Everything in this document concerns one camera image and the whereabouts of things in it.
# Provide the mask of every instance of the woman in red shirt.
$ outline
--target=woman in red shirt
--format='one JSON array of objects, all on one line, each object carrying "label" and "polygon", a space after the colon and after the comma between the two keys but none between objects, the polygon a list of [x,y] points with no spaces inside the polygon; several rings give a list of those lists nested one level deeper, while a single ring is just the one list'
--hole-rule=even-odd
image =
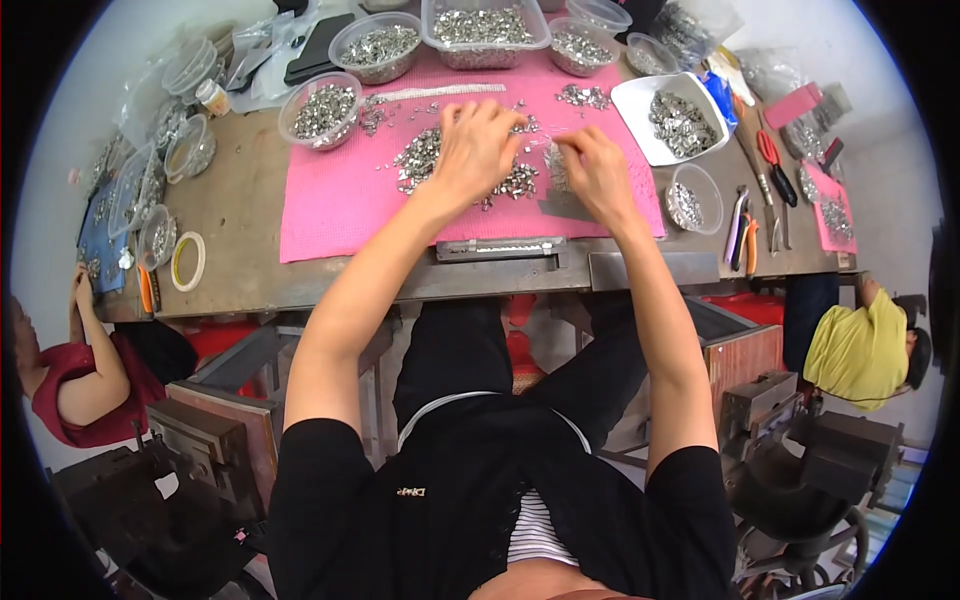
[{"label": "woman in red shirt", "polygon": [[83,263],[70,285],[69,343],[41,352],[30,317],[12,301],[20,384],[34,413],[64,444],[86,448],[129,440],[134,420],[146,433],[144,407],[165,398],[163,386],[189,377],[197,365],[189,342],[159,321],[116,324],[107,336],[93,312]]}]

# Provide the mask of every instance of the person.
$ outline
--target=person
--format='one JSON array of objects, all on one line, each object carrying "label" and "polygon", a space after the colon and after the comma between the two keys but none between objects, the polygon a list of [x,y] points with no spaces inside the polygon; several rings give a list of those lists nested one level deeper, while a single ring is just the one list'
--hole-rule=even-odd
[{"label": "person", "polygon": [[783,300],[783,364],[804,380],[864,412],[906,383],[920,388],[930,363],[930,336],[890,299],[869,272],[863,306],[840,306],[840,275],[791,276]]},{"label": "person", "polygon": [[[433,175],[314,308],[290,370],[267,522],[280,600],[723,598],[733,517],[697,334],[627,162],[599,129],[555,137],[631,292],[584,298],[595,339],[522,396],[496,299],[428,302],[396,384],[398,453],[361,443],[358,358],[441,229],[510,172],[527,119],[448,105]],[[591,453],[649,372],[645,492]]]},{"label": "person", "polygon": [[163,386],[189,377],[197,353],[159,321],[118,323],[107,336],[93,311],[93,289],[77,265],[68,304],[70,341],[40,351],[36,331],[12,299],[16,369],[34,413],[64,444],[88,448],[147,432],[144,408],[166,397]]}]

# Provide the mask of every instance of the black pants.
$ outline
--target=black pants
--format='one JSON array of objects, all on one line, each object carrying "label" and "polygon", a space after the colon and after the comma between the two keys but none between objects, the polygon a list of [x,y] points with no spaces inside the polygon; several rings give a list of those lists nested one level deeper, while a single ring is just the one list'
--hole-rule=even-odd
[{"label": "black pants", "polygon": [[[629,292],[586,294],[583,304],[594,340],[525,396],[576,423],[596,451],[636,396],[647,365]],[[396,381],[397,429],[431,400],[462,392],[509,395],[513,382],[499,299],[425,302]]]},{"label": "black pants", "polygon": [[196,350],[179,332],[160,321],[118,323],[113,330],[130,341],[162,385],[186,379],[197,366]]},{"label": "black pants", "polygon": [[806,354],[817,325],[832,306],[840,303],[840,275],[815,273],[786,279],[783,301],[783,364],[804,376]]}]

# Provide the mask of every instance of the wooden workbench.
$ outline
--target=wooden workbench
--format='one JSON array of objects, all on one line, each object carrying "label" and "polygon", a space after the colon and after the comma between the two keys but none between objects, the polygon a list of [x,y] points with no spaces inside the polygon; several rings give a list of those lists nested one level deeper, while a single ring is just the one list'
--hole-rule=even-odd
[{"label": "wooden workbench", "polygon": [[[625,78],[633,77],[621,58],[618,68]],[[164,203],[177,219],[178,231],[196,231],[206,243],[206,268],[196,289],[182,293],[170,277],[170,263],[157,270],[161,310],[159,317],[186,317],[226,313],[294,310],[312,307],[349,261],[348,256],[322,258],[291,264],[279,262],[280,217],[290,147],[276,129],[277,110],[231,113],[214,119],[211,127],[217,137],[217,154],[210,166],[196,178],[167,186]],[[784,150],[780,137],[783,169],[795,188],[797,163]],[[660,242],[664,255],[674,252],[710,252],[716,255],[720,277],[739,275],[723,263],[723,252],[736,187],[747,184],[753,214],[760,223],[757,232],[757,276],[784,276],[800,273],[837,271],[855,267],[855,257],[843,256],[838,263],[834,252],[820,248],[813,210],[803,200],[790,209],[792,251],[771,256],[766,242],[762,196],[747,158],[736,140],[712,154],[693,160],[716,181],[724,204],[723,226],[705,236],[672,226],[664,215],[666,238]],[[672,167],[655,168],[658,194],[670,180]],[[776,191],[777,210],[783,204]],[[470,296],[514,293],[586,290],[591,288],[588,255],[592,252],[617,252],[613,240],[580,239],[569,244],[569,266],[550,270],[547,258],[532,258],[482,263],[439,265],[427,251],[407,278],[397,297],[406,300],[439,300]],[[184,279],[192,275],[196,251],[192,244],[183,251],[180,272]],[[682,280],[679,284],[708,283]],[[129,271],[126,287],[105,295],[98,304],[105,322],[135,321],[147,318],[139,299],[136,271]]]}]

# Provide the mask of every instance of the masking tape roll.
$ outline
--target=masking tape roll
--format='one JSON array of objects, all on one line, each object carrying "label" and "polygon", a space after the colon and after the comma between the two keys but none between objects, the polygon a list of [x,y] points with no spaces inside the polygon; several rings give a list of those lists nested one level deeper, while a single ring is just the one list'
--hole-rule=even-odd
[{"label": "masking tape roll", "polygon": [[[193,240],[197,244],[197,270],[193,274],[193,278],[183,284],[180,282],[180,252],[183,250],[183,247],[186,246],[187,241]],[[170,266],[170,278],[174,281],[174,287],[176,287],[181,292],[189,292],[193,288],[197,287],[197,284],[200,283],[200,278],[204,276],[204,267],[206,266],[206,244],[204,239],[196,231],[187,231],[185,232],[179,240],[177,240],[177,247],[174,250],[174,260],[173,264]]]}]

